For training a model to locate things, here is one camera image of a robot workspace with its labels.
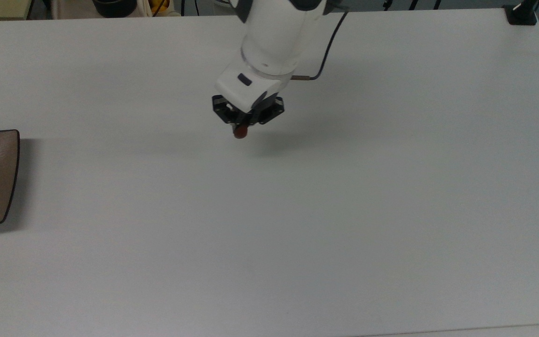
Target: white table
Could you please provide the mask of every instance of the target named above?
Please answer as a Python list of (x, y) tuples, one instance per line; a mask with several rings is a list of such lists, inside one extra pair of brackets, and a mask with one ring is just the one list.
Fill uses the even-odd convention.
[(0, 22), (0, 130), (23, 139), (0, 336), (539, 324), (539, 26), (351, 13), (323, 76), (235, 140), (211, 96), (243, 29)]

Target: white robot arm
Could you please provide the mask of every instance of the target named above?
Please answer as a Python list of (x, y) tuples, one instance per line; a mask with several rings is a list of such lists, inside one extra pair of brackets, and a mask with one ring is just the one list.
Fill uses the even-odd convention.
[(327, 0), (231, 0), (248, 27), (241, 49), (220, 75), (214, 111), (242, 138), (249, 125), (284, 111), (277, 94), (291, 80)]

